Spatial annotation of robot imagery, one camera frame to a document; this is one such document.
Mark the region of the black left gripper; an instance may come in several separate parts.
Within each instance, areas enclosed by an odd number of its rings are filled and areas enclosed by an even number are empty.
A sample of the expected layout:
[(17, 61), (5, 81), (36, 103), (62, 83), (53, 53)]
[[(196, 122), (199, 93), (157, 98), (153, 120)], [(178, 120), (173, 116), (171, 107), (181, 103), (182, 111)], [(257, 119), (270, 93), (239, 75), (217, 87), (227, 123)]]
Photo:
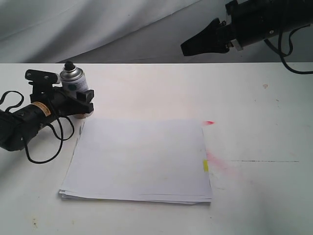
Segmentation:
[(87, 118), (92, 115), (94, 90), (76, 92), (76, 99), (54, 85), (32, 84), (30, 120), (56, 120), (59, 117), (76, 116)]

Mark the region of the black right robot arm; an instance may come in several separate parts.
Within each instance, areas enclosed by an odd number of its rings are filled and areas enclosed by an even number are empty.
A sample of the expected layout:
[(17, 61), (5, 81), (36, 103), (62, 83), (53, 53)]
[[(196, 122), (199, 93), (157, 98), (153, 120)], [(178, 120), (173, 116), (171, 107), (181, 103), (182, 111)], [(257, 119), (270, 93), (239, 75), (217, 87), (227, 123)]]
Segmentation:
[(146, 64), (239, 62), (243, 48), (313, 21), (310, 0), (247, 0), (226, 5), (227, 19), (214, 18), (222, 2), (202, 0), (104, 46), (70, 57), (75, 63)]

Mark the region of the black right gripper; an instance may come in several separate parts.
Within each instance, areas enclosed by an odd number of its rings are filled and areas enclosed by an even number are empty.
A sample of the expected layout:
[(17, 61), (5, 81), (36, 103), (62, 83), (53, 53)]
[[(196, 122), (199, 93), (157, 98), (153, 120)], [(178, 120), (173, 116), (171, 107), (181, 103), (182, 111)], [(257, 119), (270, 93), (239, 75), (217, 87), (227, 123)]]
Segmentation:
[(184, 56), (225, 54), (269, 38), (278, 30), (280, 0), (232, 0), (225, 5), (226, 21), (215, 18), (205, 29), (180, 45)]

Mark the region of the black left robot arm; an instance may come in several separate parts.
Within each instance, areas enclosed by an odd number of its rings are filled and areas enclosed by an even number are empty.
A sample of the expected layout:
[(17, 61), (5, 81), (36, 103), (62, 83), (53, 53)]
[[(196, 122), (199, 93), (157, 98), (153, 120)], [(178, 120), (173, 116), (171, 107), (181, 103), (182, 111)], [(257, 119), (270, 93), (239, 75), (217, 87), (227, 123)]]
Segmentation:
[(21, 106), (23, 99), (0, 112), (0, 147), (7, 151), (24, 149), (44, 127), (57, 118), (90, 114), (94, 111), (94, 90), (77, 92), (76, 97), (67, 94), (62, 87), (35, 85), (30, 95), (31, 103), (15, 112), (10, 109)]

